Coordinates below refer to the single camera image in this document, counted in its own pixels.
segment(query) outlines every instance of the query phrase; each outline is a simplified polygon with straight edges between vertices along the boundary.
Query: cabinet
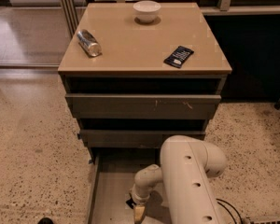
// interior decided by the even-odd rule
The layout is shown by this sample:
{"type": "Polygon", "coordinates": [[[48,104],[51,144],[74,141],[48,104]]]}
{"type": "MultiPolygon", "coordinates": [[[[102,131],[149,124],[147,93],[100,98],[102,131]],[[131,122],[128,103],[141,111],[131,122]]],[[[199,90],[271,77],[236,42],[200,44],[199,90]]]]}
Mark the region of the cabinet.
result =
{"type": "Polygon", "coordinates": [[[132,4],[92,4],[78,26],[100,42],[89,58],[74,36],[59,68],[65,99],[89,148],[158,148],[175,134],[203,139],[231,68],[196,4],[161,4],[140,24],[132,4]],[[182,66],[162,61],[177,46],[182,66]]]}

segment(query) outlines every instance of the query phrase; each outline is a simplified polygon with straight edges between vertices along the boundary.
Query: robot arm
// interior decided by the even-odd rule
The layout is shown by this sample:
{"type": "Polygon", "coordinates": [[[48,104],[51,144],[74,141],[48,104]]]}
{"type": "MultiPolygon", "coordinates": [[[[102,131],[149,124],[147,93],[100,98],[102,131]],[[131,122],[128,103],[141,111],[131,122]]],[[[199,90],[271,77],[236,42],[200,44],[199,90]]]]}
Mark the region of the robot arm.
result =
{"type": "Polygon", "coordinates": [[[224,153],[213,144],[176,135],[163,143],[160,158],[161,170],[151,165],[136,175],[132,189],[136,206],[145,205],[153,187],[163,181],[173,224],[225,223],[207,179],[223,173],[224,153]]]}

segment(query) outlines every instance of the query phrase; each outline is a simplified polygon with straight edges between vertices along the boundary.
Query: speckled floor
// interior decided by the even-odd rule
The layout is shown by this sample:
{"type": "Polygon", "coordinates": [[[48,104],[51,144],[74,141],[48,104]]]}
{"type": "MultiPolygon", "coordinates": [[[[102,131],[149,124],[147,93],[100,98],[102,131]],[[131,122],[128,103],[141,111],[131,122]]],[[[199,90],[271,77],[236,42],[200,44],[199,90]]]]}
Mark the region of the speckled floor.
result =
{"type": "MultiPolygon", "coordinates": [[[[56,73],[0,70],[2,224],[43,216],[85,223],[92,166],[64,95],[56,73]]],[[[216,197],[243,216],[280,215],[280,111],[271,103],[221,104],[205,140],[228,158],[211,180],[216,197]]]]}

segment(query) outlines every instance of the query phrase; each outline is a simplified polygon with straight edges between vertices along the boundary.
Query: floor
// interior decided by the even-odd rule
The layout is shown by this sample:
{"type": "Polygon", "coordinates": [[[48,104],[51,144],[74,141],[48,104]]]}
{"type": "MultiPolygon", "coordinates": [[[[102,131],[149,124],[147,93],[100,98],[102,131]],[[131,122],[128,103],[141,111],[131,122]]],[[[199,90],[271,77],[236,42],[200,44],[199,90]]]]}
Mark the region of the floor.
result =
{"type": "MultiPolygon", "coordinates": [[[[58,63],[69,42],[59,9],[0,7],[0,37],[0,63],[58,63]]],[[[54,71],[0,69],[0,224],[86,223],[93,165],[64,95],[54,71]]],[[[228,159],[215,196],[243,217],[280,216],[280,110],[222,103],[205,140],[228,159]]]]}

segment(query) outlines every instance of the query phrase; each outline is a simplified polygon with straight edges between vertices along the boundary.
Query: white bowl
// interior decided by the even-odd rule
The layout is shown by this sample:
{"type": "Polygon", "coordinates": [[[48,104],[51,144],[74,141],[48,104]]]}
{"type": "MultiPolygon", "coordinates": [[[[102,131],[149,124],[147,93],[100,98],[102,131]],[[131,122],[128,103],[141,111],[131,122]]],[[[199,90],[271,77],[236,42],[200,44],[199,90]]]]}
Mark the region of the white bowl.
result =
{"type": "Polygon", "coordinates": [[[133,8],[140,22],[151,23],[157,18],[161,5],[154,1],[140,1],[135,3],[133,8]]]}

